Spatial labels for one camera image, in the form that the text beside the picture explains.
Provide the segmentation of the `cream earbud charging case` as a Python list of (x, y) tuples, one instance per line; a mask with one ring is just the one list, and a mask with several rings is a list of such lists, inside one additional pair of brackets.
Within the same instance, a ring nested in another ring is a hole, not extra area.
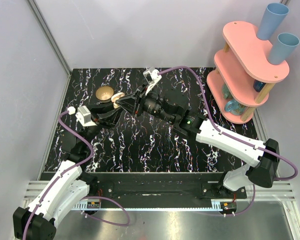
[(124, 92), (118, 92), (116, 94), (114, 94), (112, 97), (111, 97), (111, 102), (113, 103), (113, 108), (114, 109), (117, 109), (119, 108), (120, 106), (116, 103), (117, 100), (119, 100), (120, 98), (124, 97), (125, 96), (125, 93)]

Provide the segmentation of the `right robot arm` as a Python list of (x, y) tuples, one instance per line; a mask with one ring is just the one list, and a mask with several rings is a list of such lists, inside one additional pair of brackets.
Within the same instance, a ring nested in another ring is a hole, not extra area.
[(132, 94), (113, 96), (115, 106), (136, 117), (146, 112), (164, 120), (173, 126), (173, 130), (182, 137), (199, 143), (212, 145), (244, 161), (238, 169), (225, 172), (217, 185), (218, 195), (229, 198), (242, 187), (255, 184), (271, 188), (279, 165), (279, 144), (269, 138), (263, 142), (251, 139), (214, 126), (207, 117), (192, 111), (187, 106), (187, 98), (171, 89), (159, 96), (147, 88), (136, 90)]

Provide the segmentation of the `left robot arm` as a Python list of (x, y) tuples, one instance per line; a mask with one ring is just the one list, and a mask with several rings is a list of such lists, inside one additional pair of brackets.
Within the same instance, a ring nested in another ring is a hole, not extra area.
[(18, 207), (12, 216), (14, 237), (18, 240), (52, 240), (64, 217), (73, 209), (90, 217), (101, 206), (103, 196), (98, 178), (85, 172), (94, 156), (92, 139), (102, 129), (114, 127), (122, 108), (102, 103), (93, 108), (85, 105), (69, 107), (58, 116), (65, 129), (65, 152), (68, 159), (61, 162), (46, 187), (26, 207)]

